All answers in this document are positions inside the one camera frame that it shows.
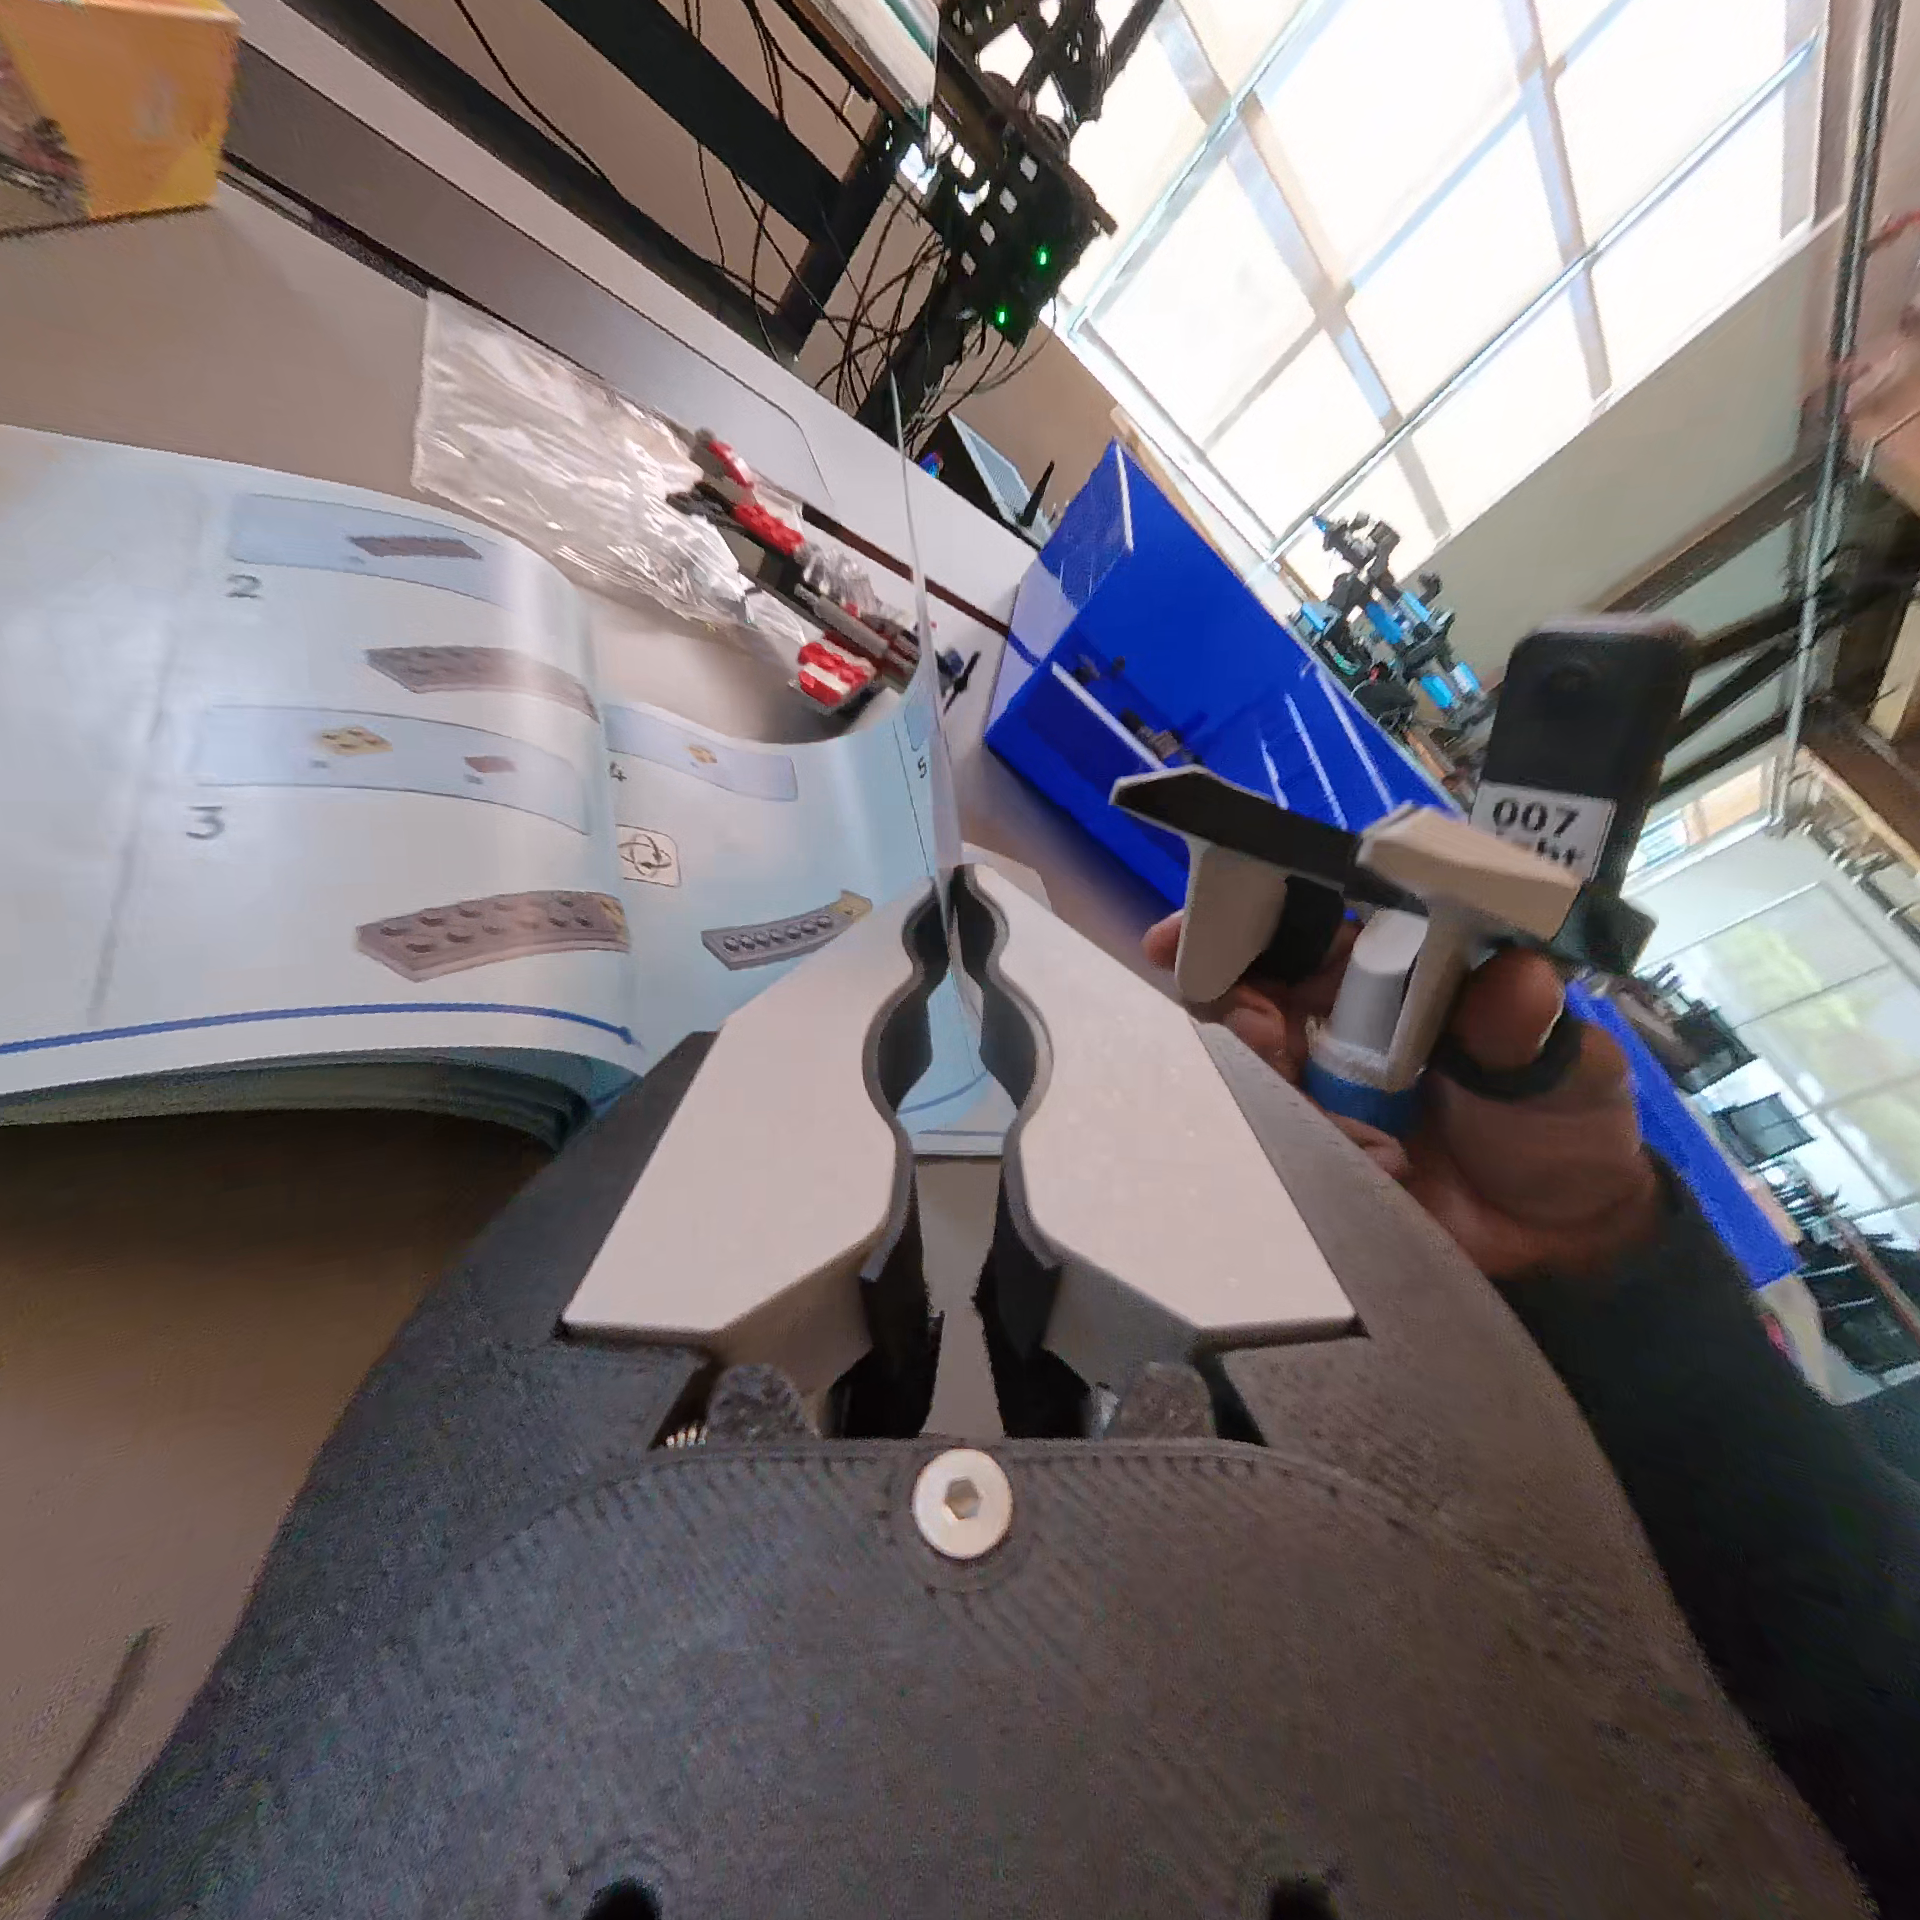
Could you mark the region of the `person's right hand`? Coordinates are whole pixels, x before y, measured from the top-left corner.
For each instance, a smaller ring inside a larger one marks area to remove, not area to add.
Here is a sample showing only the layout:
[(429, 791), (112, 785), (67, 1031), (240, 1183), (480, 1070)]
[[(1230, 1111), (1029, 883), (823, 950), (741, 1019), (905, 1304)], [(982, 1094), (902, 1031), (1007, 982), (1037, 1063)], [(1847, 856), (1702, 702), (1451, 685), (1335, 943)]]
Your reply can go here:
[(1606, 1031), (1568, 1015), (1544, 955), (1496, 950), (1460, 985), (1446, 1019), (1480, 1071), (1536, 1064), (1559, 1028), (1576, 1036), (1580, 1051), (1544, 1093), (1496, 1100), (1429, 1075), (1406, 1139), (1323, 1111), (1493, 1283), (1598, 1273), (1672, 1219), (1672, 1187), (1640, 1135), (1624, 1056)]

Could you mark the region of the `blue plastic bin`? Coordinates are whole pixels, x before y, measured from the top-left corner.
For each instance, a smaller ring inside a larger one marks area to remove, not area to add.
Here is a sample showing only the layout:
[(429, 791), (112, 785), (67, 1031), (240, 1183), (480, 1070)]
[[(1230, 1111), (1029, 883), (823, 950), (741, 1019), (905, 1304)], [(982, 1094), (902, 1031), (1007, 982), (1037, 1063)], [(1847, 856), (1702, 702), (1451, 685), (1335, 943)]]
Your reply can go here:
[[(1185, 900), (1185, 840), (1115, 809), (1119, 777), (1197, 766), (1353, 830), (1404, 804), (1467, 814), (1121, 448), (1024, 576), (987, 748), (1163, 897)], [(1647, 919), (1621, 895), (1617, 908), (1647, 936)], [(1640, 948), (1552, 957), (1629, 976)]]

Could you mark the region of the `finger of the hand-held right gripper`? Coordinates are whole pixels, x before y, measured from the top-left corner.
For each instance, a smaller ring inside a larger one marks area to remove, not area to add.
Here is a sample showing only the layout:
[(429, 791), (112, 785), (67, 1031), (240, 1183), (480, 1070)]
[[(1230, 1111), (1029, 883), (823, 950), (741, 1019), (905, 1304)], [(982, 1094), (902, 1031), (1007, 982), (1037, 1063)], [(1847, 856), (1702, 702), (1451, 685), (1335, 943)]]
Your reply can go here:
[(1197, 766), (1115, 780), (1110, 801), (1188, 848), (1172, 961), (1185, 1000), (1219, 1000), (1247, 974), (1299, 981), (1326, 961), (1350, 905), (1413, 908), (1360, 864), (1360, 836)]
[(1557, 935), (1580, 883), (1564, 862), (1431, 807), (1368, 827), (1357, 867), (1413, 905), (1373, 911), (1353, 945), (1353, 1045), (1376, 1084), (1409, 1086), (1464, 976), (1496, 940)]

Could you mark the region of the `small dark desktop device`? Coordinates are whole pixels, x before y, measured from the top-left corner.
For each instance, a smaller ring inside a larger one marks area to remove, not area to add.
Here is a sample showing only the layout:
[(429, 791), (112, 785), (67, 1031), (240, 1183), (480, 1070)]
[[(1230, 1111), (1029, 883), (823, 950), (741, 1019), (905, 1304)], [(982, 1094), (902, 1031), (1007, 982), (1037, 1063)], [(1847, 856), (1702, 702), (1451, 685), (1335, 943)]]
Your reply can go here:
[(1046, 495), (1056, 463), (1027, 484), (1009, 456), (949, 411), (931, 428), (918, 467), (1033, 548), (1049, 539)]

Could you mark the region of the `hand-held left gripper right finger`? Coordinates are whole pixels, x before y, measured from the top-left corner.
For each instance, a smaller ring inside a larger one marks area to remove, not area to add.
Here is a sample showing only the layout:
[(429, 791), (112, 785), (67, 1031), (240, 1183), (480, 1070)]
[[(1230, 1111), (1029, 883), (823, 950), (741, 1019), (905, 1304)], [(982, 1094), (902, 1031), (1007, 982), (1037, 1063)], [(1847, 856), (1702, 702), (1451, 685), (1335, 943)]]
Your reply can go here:
[(1014, 1119), (976, 1285), (1007, 1433), (1095, 1433), (1144, 1366), (1360, 1332), (1203, 1027), (993, 868), (950, 879)]

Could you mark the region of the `person's right forearm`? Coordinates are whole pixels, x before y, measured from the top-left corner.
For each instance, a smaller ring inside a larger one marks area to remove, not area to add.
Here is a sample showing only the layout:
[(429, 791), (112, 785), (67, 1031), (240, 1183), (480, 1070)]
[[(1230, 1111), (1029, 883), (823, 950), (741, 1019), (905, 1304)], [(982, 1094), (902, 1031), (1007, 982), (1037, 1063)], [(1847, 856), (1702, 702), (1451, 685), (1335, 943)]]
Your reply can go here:
[(1822, 1398), (1643, 1147), (1491, 1261), (1718, 1685), (1883, 1916), (1918, 1912), (1916, 1484)]

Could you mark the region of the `yellow brick set box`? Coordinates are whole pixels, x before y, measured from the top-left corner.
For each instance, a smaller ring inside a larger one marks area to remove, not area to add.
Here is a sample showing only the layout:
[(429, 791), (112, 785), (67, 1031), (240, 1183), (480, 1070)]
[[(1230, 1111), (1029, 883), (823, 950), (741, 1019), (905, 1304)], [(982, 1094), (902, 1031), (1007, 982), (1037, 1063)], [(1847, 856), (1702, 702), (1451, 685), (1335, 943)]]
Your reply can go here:
[(212, 203), (240, 38), (220, 3), (4, 3), (1, 236)]

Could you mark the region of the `brick building instruction booklet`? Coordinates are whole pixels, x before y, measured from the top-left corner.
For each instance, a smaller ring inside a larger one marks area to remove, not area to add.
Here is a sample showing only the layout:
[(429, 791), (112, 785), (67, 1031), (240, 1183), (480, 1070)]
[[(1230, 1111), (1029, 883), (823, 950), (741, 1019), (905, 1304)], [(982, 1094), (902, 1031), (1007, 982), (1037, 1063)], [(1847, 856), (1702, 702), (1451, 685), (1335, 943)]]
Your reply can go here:
[(667, 539), (816, 739), (641, 697), (551, 557), (286, 470), (4, 428), (4, 1126), (424, 1112), (561, 1144), (958, 852), (860, 567)]

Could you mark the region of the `large grid window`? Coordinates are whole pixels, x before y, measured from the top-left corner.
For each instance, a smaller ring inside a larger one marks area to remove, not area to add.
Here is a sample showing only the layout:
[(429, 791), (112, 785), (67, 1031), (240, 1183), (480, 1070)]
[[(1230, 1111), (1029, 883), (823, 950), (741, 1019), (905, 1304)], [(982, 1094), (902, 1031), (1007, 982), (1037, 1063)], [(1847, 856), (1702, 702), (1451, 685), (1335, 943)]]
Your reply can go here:
[(1829, 4), (1165, 4), (1056, 305), (1260, 569), (1422, 559), (1809, 232)]

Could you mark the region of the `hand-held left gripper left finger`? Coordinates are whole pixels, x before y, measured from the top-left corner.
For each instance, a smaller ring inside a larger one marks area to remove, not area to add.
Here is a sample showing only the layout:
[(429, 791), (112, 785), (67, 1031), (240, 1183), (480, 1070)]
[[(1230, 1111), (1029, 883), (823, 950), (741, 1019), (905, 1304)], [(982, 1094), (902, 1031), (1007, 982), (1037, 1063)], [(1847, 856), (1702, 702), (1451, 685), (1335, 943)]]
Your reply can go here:
[(776, 1369), (831, 1425), (924, 1425), (944, 1319), (901, 1109), (933, 1063), (949, 967), (944, 895), (924, 879), (739, 1008), (565, 1332)]

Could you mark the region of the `clear plastic parts bag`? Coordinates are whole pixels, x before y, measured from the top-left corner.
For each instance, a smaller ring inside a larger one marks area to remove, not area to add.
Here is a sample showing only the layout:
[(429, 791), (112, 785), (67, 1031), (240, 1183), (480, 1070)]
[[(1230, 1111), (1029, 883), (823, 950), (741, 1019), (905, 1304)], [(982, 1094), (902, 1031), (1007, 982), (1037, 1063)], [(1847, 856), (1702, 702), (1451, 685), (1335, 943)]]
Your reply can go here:
[[(415, 486), (533, 545), (576, 584), (748, 643), (790, 687), (790, 657), (742, 615), (736, 552), (707, 521), (667, 505), (696, 478), (687, 456), (695, 431), (457, 297), (424, 304)], [(803, 505), (756, 478), (780, 507), (799, 510), (804, 526)], [(976, 654), (935, 645), (916, 609), (878, 592), (918, 637), (913, 680), (931, 657), (933, 687), (952, 699)]]

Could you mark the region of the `black red brick model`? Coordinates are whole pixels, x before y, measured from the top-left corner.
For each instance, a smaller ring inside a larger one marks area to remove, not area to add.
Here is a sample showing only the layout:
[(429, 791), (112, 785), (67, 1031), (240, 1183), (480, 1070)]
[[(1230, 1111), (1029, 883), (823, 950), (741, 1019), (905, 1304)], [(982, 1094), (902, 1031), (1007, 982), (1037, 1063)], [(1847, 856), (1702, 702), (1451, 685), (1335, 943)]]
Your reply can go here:
[(696, 478), (667, 505), (707, 521), (736, 552), (742, 613), (790, 657), (790, 687), (833, 721), (860, 715), (885, 687), (908, 693), (920, 639), (886, 604), (860, 556), (812, 535), (780, 507), (756, 470), (699, 429), (687, 443)]

